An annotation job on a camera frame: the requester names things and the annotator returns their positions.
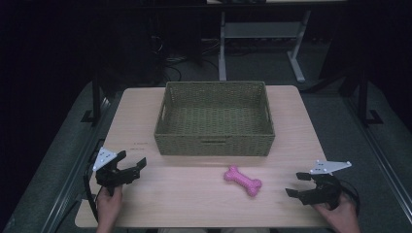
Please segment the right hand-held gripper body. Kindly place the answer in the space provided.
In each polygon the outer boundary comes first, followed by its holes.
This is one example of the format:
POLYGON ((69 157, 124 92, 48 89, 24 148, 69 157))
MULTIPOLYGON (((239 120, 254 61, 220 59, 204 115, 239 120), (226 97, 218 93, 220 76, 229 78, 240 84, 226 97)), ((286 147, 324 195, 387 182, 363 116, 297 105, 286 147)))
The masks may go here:
POLYGON ((327 203, 331 210, 339 206, 339 196, 342 193, 340 181, 332 175, 352 166, 350 161, 316 160, 314 167, 309 171, 310 178, 316 184, 309 197, 309 205, 327 203))

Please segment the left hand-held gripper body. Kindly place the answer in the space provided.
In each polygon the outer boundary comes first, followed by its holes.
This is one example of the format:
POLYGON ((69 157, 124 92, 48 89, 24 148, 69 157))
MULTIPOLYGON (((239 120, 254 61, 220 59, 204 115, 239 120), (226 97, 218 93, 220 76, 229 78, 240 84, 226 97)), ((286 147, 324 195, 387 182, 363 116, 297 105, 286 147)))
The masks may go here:
POLYGON ((133 183, 140 178, 140 171, 136 169, 136 165, 123 170, 115 167, 113 160, 116 156, 117 152, 101 148, 92 166, 97 183, 106 187, 111 195, 117 186, 133 183))

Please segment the person's left hand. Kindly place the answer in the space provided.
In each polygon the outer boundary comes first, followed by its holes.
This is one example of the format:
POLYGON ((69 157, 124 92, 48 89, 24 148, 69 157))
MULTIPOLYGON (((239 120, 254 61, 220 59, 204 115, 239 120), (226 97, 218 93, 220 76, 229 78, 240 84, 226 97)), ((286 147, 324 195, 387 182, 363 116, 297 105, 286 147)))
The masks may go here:
POLYGON ((122 186, 114 189, 111 195, 106 187, 102 187, 97 196, 98 226, 97 233, 111 233, 115 227, 122 205, 122 186))

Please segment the person's right hand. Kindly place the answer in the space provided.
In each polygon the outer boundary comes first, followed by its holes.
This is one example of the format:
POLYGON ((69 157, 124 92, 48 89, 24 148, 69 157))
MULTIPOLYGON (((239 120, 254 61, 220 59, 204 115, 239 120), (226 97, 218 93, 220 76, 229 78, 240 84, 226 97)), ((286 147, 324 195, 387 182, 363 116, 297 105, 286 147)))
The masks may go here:
POLYGON ((312 206, 331 226, 335 233, 361 233, 355 204, 345 195, 339 197, 339 206, 329 210, 326 204, 312 206))

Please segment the pink bone dog toy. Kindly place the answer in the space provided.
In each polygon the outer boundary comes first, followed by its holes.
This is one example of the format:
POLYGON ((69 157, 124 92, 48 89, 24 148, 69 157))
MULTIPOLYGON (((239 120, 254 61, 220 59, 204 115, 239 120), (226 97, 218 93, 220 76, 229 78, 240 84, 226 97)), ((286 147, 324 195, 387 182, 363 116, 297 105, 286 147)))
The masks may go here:
POLYGON ((258 195, 259 190, 262 187, 262 181, 259 179, 250 179, 242 174, 238 167, 230 165, 228 170, 223 174, 223 178, 227 182, 235 182, 245 188, 247 194, 251 197, 258 195))

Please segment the black metal stand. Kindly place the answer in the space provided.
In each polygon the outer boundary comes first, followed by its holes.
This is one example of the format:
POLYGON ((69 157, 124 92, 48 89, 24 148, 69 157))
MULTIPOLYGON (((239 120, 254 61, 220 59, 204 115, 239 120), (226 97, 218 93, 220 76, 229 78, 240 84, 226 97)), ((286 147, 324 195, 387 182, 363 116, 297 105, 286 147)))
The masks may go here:
POLYGON ((92 109, 86 110, 82 122, 90 123, 92 126, 95 126, 99 119, 101 118, 101 92, 100 92, 100 82, 99 75, 95 74, 91 81, 91 90, 92 90, 92 109))
POLYGON ((358 118, 364 127, 370 124, 382 124, 383 120, 375 110, 367 108, 368 100, 368 78, 365 72, 362 72, 359 78, 358 92, 358 118))

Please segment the green woven basket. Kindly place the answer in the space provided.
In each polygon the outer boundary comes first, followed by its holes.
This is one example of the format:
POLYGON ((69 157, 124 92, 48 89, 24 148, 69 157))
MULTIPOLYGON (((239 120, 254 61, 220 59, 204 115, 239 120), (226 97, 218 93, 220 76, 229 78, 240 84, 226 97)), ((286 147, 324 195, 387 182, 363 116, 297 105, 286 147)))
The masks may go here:
POLYGON ((275 130, 263 82, 169 82, 154 131, 162 155, 266 156, 275 130))

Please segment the aluminium floor rail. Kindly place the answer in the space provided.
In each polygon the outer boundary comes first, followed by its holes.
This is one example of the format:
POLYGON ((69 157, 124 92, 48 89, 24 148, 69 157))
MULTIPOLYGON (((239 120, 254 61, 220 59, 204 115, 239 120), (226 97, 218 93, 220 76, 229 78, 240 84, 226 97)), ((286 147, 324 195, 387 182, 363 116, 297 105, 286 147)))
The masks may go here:
POLYGON ((351 98, 344 98, 343 101, 349 109, 351 115, 355 118, 358 128, 360 129, 363 137, 371 148, 377 160, 378 167, 383 173, 383 176, 386 179, 390 189, 392 190, 396 201, 404 212, 409 223, 412 225, 412 197, 407 192, 403 183, 396 174, 392 164, 386 157, 385 152, 378 144, 378 141, 370 130, 370 123, 368 123, 366 120, 361 119, 358 114, 357 106, 351 98))
POLYGON ((86 107, 80 119, 71 116, 63 123, 62 136, 58 136, 57 149, 52 153, 48 174, 57 175, 57 193, 51 202, 41 233, 55 233, 72 205, 76 206, 84 193, 84 174, 95 148, 101 143, 105 133, 104 125, 110 102, 104 97, 97 104, 102 116, 93 120, 94 111, 86 107))

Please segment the white metal desk frame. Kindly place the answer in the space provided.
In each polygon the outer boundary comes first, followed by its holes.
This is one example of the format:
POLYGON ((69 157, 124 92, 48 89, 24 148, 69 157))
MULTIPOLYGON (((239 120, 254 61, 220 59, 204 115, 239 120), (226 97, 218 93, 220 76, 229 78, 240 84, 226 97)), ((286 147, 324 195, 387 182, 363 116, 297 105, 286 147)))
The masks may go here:
POLYGON ((297 61, 297 56, 311 16, 306 11, 301 21, 287 22, 228 22, 225 12, 221 13, 220 51, 218 56, 219 80, 226 81, 225 40, 226 39, 295 39, 294 47, 287 52, 288 60, 298 83, 305 78, 297 61))

